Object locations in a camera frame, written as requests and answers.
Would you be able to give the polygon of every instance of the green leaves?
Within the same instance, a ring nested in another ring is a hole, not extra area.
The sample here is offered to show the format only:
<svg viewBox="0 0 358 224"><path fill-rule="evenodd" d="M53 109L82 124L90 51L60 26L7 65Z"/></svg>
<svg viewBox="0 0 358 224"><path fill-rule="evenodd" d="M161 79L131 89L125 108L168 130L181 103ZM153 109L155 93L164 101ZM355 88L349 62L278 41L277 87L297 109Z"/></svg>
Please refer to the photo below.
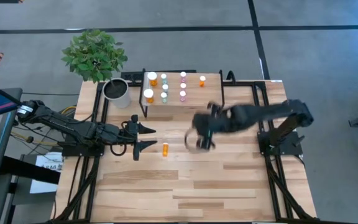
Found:
<svg viewBox="0 0 358 224"><path fill-rule="evenodd" d="M69 66L70 72L76 72L84 81L100 82L111 79L112 71L120 72L123 63L128 61L125 51L115 46L113 36L100 30L84 31L79 37L70 41L70 46L63 49L62 60Z"/></svg>

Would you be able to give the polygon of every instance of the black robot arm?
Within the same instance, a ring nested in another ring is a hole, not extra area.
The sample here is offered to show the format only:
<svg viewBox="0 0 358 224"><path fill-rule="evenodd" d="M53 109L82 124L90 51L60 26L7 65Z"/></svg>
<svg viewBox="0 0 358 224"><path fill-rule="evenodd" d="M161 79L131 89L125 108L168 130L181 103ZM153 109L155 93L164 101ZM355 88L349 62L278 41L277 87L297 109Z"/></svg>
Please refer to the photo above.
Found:
<svg viewBox="0 0 358 224"><path fill-rule="evenodd" d="M286 100L281 104L269 106L234 105L225 109L210 103L208 108L211 109L211 114L196 113L192 121L192 126L200 137L197 147L201 149L209 149L211 145L214 146L213 133L243 131L259 121L288 117L270 135L272 144L295 128L307 127L313 122L309 109L300 100Z"/></svg>
<svg viewBox="0 0 358 224"><path fill-rule="evenodd" d="M69 135L72 141L58 142L64 148L76 151L78 148L87 151L95 151L104 145L134 145L134 160L139 160L140 152L156 141L137 141L137 135L154 133L155 130L146 128L138 123L137 115L132 115L131 120L125 121L122 129L112 124L94 123L90 121L78 121L63 114L52 111L42 101L30 100L23 102L17 110L20 123L42 123L61 133Z"/></svg>

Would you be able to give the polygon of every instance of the plant pot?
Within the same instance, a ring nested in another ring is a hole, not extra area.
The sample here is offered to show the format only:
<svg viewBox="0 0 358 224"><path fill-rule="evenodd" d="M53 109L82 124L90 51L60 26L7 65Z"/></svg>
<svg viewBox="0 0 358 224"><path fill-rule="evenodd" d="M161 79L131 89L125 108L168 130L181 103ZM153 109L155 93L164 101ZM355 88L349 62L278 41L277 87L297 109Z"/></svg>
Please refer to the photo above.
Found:
<svg viewBox="0 0 358 224"><path fill-rule="evenodd" d="M121 78L112 78L110 82L106 82L102 93L118 108L126 108L131 103L128 83Z"/></svg>

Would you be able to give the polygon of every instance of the gray floor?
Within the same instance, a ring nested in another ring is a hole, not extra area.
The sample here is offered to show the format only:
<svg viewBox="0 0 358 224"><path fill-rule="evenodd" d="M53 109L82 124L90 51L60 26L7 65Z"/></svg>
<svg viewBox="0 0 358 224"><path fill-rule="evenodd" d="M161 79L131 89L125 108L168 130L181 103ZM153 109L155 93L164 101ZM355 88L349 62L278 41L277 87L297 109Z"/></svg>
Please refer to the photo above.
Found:
<svg viewBox="0 0 358 224"><path fill-rule="evenodd" d="M358 25L358 1L254 0L260 26ZM26 0L0 4L0 29L81 27L251 26L246 0ZM237 78L261 79L252 31L114 33L124 42L125 71L233 70ZM0 87L39 93L78 93L81 79L68 72L61 49L73 34L0 34ZM358 30L261 32L271 79L284 81L289 98L309 106L315 122L299 129L306 172L318 216L358 223ZM76 96L29 96L54 110ZM6 152L28 153L14 139ZM51 204L21 207L14 223L45 221Z"/></svg>

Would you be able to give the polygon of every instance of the white paper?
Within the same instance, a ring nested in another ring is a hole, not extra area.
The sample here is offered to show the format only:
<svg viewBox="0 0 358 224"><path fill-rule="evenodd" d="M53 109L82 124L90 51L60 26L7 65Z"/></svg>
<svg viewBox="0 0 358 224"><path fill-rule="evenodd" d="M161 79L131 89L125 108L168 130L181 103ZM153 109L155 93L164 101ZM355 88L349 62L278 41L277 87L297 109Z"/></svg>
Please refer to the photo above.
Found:
<svg viewBox="0 0 358 224"><path fill-rule="evenodd" d="M48 152L44 156L37 156L36 166L55 170L57 172L62 171L63 157L61 152ZM57 184L50 184L41 182L38 180L32 180L30 194L39 194L45 192L55 192L57 190Z"/></svg>

